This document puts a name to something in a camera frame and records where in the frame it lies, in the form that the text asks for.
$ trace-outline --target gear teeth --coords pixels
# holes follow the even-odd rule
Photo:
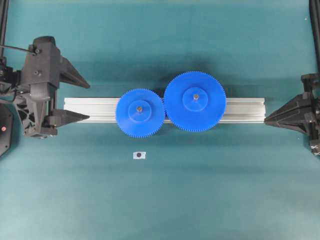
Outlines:
[[[142,134],[142,135],[136,135],[136,134],[133,134],[129,131],[127,131],[126,129],[124,129],[120,124],[119,124],[119,121],[118,121],[118,117],[117,114],[116,114],[116,123],[118,125],[118,127],[129,137],[132,137],[132,138],[137,138],[137,139],[144,139],[144,138],[147,138],[147,137],[150,137],[152,135],[154,135],[156,132],[159,131],[159,129],[162,127],[164,121],[165,121],[165,118],[166,118],[166,113],[165,113],[165,105],[164,105],[164,102],[163,100],[158,96],[158,94],[156,94],[154,91],[150,90],[150,89],[146,89],[146,88],[135,88],[135,89],[131,89],[129,91],[127,91],[125,94],[122,95],[122,97],[120,98],[123,99],[125,98],[127,95],[130,95],[131,92],[135,92],[135,91],[145,91],[145,92],[149,92],[149,93],[153,93],[152,97],[155,97],[159,100],[159,102],[161,102],[161,107],[163,109],[163,116],[161,116],[161,118],[163,119],[162,123],[159,124],[159,126],[157,128],[155,128],[152,132],[149,132],[147,134]]]
[[[170,81],[170,83],[167,85],[167,89],[169,89],[171,87],[171,85],[174,83],[175,79],[179,78],[179,77],[182,77],[184,75],[189,75],[189,74],[192,74],[192,73],[195,73],[195,74],[203,74],[203,75],[206,75],[207,77],[215,80],[215,82],[221,87],[222,89],[222,92],[223,92],[223,95],[224,95],[224,98],[226,99],[227,96],[226,96],[226,91],[224,89],[224,87],[220,84],[220,82],[215,78],[213,77],[212,75],[206,73],[206,72],[201,72],[201,71],[187,71],[187,72],[183,72],[183,73],[180,73],[179,75],[177,75],[173,80]],[[166,102],[166,99],[168,97],[166,97],[166,91],[164,92],[164,96],[163,96],[163,101],[164,103]],[[205,131],[208,131],[210,130],[211,128],[213,128],[216,124],[219,123],[220,119],[212,122],[212,124],[208,127],[204,127],[204,128],[186,128],[180,124],[178,124],[177,122],[175,122],[175,120],[173,120],[172,116],[170,116],[170,113],[167,111],[167,106],[166,104],[164,104],[164,107],[165,107],[165,112],[166,112],[166,115],[167,117],[171,120],[171,122],[173,123],[173,125],[175,125],[177,128],[183,130],[183,131],[186,131],[186,132],[191,132],[191,133],[198,133],[198,132],[205,132]],[[226,108],[227,108],[227,104],[225,104],[224,106],[224,110],[223,110],[223,113],[226,111]]]

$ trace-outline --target screw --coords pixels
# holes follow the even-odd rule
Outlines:
[[[35,71],[33,72],[33,74],[34,74],[34,75],[41,76],[41,71],[35,70]]]
[[[136,110],[137,110],[139,113],[141,113],[141,112],[142,112],[142,106],[138,106],[138,107],[136,108]]]
[[[193,100],[196,100],[196,101],[197,101],[198,99],[199,99],[199,94],[198,94],[198,93],[194,94],[194,95],[193,95]]]

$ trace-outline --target black wire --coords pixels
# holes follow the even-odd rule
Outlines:
[[[36,55],[36,53],[33,52],[33,51],[30,51],[30,50],[24,49],[24,48],[20,48],[20,47],[16,47],[16,46],[7,46],[7,45],[2,45],[2,44],[0,44],[0,48],[4,48],[4,49],[14,49],[14,50],[18,50],[18,51],[30,53],[30,54],[32,54],[32,55]]]
[[[0,104],[13,104],[14,101],[16,100],[16,96],[17,96],[17,91],[15,90],[12,100],[4,100],[4,99],[0,98]]]

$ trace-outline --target blue gear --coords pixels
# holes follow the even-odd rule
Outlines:
[[[189,132],[202,132],[223,117],[227,98],[211,75],[189,71],[176,76],[164,92],[164,106],[171,122]]]
[[[151,90],[137,88],[124,94],[115,110],[119,128],[133,138],[145,138],[156,133],[165,121],[161,98]]]

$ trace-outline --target aluminum rail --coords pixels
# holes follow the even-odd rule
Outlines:
[[[119,97],[67,97],[64,109],[90,118],[79,123],[115,123]],[[264,98],[227,98],[226,111],[219,123],[263,123],[266,114]]]

